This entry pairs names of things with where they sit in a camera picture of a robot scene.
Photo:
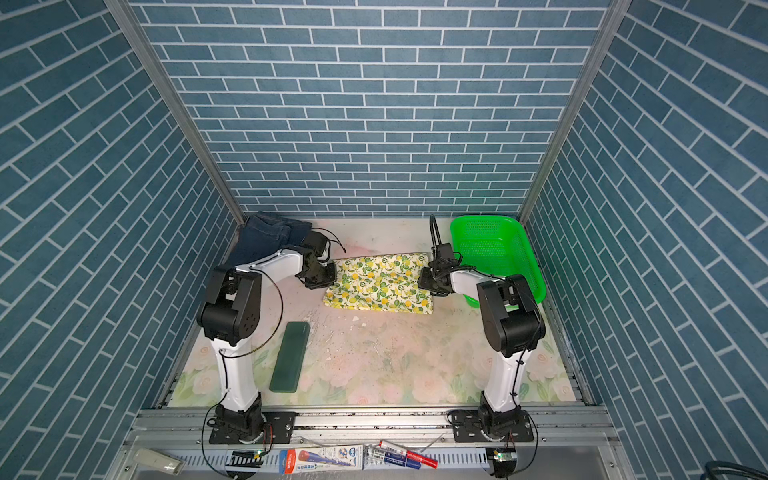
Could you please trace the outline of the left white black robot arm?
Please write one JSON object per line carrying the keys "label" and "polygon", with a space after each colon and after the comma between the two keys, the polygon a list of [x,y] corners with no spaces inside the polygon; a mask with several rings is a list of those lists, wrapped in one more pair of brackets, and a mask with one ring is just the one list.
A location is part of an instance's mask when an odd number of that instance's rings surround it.
{"label": "left white black robot arm", "polygon": [[260,322],[262,297],[278,293],[278,282],[294,277],[308,289],[336,280],[331,248],[288,246],[266,257],[213,269],[198,325],[214,351],[222,398],[214,406],[214,426],[236,443],[265,437],[262,396],[253,378],[250,356],[263,348],[251,337]]}

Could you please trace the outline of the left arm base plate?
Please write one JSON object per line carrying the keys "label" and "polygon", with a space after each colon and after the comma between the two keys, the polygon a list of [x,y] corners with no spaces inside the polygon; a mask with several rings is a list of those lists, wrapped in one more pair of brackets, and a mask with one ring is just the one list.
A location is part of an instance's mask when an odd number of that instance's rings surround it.
{"label": "left arm base plate", "polygon": [[237,422],[218,417],[206,420],[211,428],[209,442],[213,445],[270,445],[289,444],[297,414],[288,412],[261,412],[253,418],[240,418]]}

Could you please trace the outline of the dark blue denim skirt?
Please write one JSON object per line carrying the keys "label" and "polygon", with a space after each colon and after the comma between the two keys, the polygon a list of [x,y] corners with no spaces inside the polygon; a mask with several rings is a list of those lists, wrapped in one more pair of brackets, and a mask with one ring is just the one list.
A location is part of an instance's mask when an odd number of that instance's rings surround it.
{"label": "dark blue denim skirt", "polygon": [[268,257],[287,246],[302,244],[312,228],[307,221],[270,212],[257,212],[247,218],[225,264],[237,266]]}

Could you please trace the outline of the dark green rectangular board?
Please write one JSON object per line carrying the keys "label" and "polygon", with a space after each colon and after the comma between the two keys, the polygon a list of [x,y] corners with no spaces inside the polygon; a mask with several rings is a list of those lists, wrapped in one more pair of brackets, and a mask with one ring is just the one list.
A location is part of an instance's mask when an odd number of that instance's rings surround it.
{"label": "dark green rectangular board", "polygon": [[269,384],[271,392],[297,391],[310,331],[305,321],[287,324]]}

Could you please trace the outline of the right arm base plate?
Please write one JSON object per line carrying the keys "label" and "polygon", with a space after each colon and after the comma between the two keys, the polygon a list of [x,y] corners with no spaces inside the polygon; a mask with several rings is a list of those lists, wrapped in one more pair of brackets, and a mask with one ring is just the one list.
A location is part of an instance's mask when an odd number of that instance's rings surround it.
{"label": "right arm base plate", "polygon": [[447,413],[456,443],[531,442],[535,440],[528,412],[514,408],[494,412],[481,406],[477,410],[454,409]]}

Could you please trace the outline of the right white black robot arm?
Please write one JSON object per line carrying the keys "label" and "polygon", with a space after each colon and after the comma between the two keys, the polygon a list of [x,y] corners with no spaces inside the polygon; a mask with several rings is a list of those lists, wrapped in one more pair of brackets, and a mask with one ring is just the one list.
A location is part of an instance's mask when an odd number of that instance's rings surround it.
{"label": "right white black robot arm", "polygon": [[453,424],[460,432],[477,428],[492,440],[533,440],[534,423],[521,405],[520,387],[546,326],[526,278],[495,277],[456,261],[434,260],[421,269],[418,286],[438,297],[461,294],[476,300],[486,341],[495,352],[476,416]]}

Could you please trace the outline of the yellow floral skirt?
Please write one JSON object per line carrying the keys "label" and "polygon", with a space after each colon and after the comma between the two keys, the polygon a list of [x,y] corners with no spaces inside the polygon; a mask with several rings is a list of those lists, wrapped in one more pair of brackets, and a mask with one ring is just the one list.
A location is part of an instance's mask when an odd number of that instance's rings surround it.
{"label": "yellow floral skirt", "polygon": [[434,302],[418,286],[427,253],[389,254],[340,259],[336,281],[324,294],[327,307],[431,315]]}

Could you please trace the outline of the green plastic basket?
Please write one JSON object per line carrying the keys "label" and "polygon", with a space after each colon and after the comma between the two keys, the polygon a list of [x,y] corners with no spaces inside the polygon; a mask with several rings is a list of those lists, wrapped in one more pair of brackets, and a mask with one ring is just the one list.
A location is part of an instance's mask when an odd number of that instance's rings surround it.
{"label": "green plastic basket", "polygon": [[451,244],[461,264],[497,277],[523,275],[535,301],[547,287],[523,226],[506,216],[462,216],[450,225]]}

